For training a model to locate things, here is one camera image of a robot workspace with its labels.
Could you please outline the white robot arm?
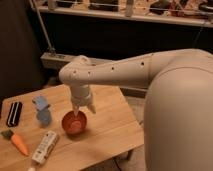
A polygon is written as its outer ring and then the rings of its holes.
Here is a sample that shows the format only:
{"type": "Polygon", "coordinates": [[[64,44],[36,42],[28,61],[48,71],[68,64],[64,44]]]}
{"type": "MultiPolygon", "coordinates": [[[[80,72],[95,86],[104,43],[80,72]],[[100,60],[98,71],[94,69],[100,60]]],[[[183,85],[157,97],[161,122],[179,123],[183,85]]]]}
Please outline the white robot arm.
{"type": "Polygon", "coordinates": [[[95,109],[92,84],[145,88],[146,170],[213,171],[213,54],[180,49],[96,66],[78,56],[59,78],[75,110],[95,109]]]}

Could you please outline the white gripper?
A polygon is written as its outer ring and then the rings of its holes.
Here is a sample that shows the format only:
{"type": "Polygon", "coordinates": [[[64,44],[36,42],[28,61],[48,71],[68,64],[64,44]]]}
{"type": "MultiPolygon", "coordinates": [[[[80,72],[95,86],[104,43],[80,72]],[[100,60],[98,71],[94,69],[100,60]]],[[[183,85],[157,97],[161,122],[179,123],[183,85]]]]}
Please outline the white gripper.
{"type": "Polygon", "coordinates": [[[71,102],[75,106],[74,115],[79,113],[79,107],[87,106],[87,108],[96,114],[96,108],[93,105],[93,95],[89,85],[75,85],[70,87],[71,102]]]}

